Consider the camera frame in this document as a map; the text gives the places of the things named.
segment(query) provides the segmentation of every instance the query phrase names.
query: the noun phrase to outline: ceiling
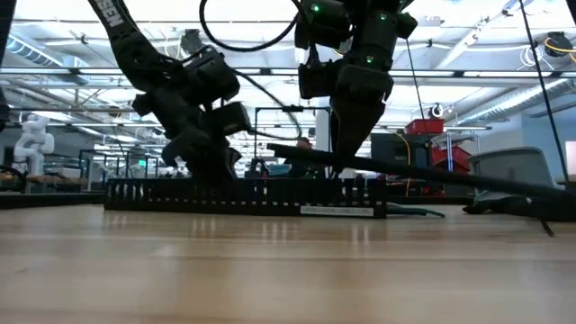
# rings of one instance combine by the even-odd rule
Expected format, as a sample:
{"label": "ceiling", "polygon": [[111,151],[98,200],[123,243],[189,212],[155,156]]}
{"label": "ceiling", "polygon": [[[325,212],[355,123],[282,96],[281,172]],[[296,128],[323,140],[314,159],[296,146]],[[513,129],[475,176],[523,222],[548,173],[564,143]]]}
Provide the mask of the ceiling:
{"label": "ceiling", "polygon": [[[201,29],[198,23],[198,0],[163,0],[162,2],[124,0],[130,13],[142,32],[157,47],[158,51],[172,57],[181,57],[179,39],[186,29]],[[409,39],[411,56],[416,70],[467,70],[467,71],[534,71],[526,64],[527,33],[522,15],[519,12],[503,17],[500,12],[508,1],[503,0],[416,0],[408,8],[418,19],[419,26]],[[566,3],[563,0],[535,0],[526,7],[531,31],[536,40],[542,42],[548,32],[565,32],[568,39],[576,38],[576,28]],[[288,0],[212,0],[206,9],[206,19],[212,33],[219,39],[237,46],[253,46],[271,40],[279,34],[295,15],[296,10]],[[69,65],[70,58],[78,58],[91,68],[116,68],[104,27],[97,21],[86,0],[19,0],[14,17],[11,35],[37,51],[63,65]],[[85,35],[87,44],[81,41]],[[293,46],[293,33],[270,49],[256,53],[235,53],[223,51],[228,64],[234,68],[289,68],[295,69],[305,58],[305,53]],[[320,49],[324,60],[338,59],[331,49]],[[404,40],[399,40],[394,53],[394,70],[410,69],[410,55]],[[551,58],[541,57],[544,71],[572,71],[574,63],[570,56]],[[8,51],[4,58],[5,68],[38,67],[27,58]],[[81,112],[67,112],[68,118],[91,123],[138,122],[135,113],[125,113],[120,117],[111,116],[105,111],[109,107],[130,108],[136,90],[132,89],[125,77],[118,75],[83,76],[87,85],[78,85],[63,77],[51,75],[8,75],[0,73],[0,85],[18,90],[19,94],[33,101],[18,101],[11,105],[18,108],[42,103],[41,107],[68,109],[80,107]],[[286,104],[326,106],[327,98],[303,101],[299,98],[298,77],[295,70],[289,76],[254,76],[272,94]],[[419,99],[410,75],[395,77],[396,86],[387,101],[386,113],[380,124],[405,125],[420,116]],[[447,120],[458,114],[482,106],[499,95],[518,88],[537,86],[537,79],[484,79],[484,78],[418,78],[422,105],[428,108],[434,104],[449,107],[445,112]],[[241,101],[248,108],[274,107],[275,103],[252,85],[241,80],[241,90],[234,100]],[[254,119],[254,110],[249,109]],[[46,112],[55,119],[62,119],[60,112]],[[314,127],[312,111],[299,113],[298,119],[304,133]],[[146,122],[157,122],[153,117]],[[259,125],[265,130],[294,134],[289,128],[290,121],[281,112],[262,111],[258,115]],[[136,133],[135,127],[120,128],[116,133],[110,127],[84,127],[78,131],[90,131],[98,140],[102,135],[130,136],[130,142],[164,143],[149,128]],[[241,134],[232,144],[251,158],[254,152],[254,138]],[[258,154],[270,152],[264,147]],[[360,155],[369,154],[369,143],[361,148]]]}

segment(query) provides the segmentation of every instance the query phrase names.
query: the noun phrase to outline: wooden surface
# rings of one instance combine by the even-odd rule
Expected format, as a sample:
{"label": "wooden surface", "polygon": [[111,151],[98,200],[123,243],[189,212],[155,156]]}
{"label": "wooden surface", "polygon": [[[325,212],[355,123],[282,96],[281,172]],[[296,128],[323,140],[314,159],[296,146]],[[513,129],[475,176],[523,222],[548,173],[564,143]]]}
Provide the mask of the wooden surface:
{"label": "wooden surface", "polygon": [[576,226],[0,211],[0,323],[576,320]]}

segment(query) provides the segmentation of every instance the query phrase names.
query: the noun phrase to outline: humanoid robot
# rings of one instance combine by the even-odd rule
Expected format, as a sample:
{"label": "humanoid robot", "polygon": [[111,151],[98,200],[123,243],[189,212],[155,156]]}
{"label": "humanoid robot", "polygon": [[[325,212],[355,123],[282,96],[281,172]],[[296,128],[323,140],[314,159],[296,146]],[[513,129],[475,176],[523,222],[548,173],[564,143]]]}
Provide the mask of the humanoid robot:
{"label": "humanoid robot", "polygon": [[30,114],[14,146],[13,168],[30,176],[43,175],[44,154],[54,152],[54,137],[46,132],[50,118]]}

